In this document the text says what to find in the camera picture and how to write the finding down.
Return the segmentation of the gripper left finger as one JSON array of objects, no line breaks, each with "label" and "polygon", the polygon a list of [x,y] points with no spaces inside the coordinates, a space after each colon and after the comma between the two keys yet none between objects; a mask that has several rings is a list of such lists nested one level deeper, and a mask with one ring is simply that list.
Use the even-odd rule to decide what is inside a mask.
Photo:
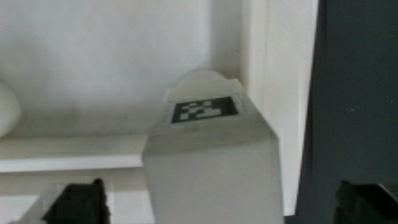
[{"label": "gripper left finger", "polygon": [[110,224],[105,183],[70,184],[41,220],[46,224]]}]

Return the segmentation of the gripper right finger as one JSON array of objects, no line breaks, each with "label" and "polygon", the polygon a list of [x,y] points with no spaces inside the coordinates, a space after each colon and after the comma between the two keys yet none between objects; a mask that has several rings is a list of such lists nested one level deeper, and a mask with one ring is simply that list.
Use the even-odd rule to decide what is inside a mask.
[{"label": "gripper right finger", "polygon": [[334,224],[398,224],[398,184],[341,182]]}]

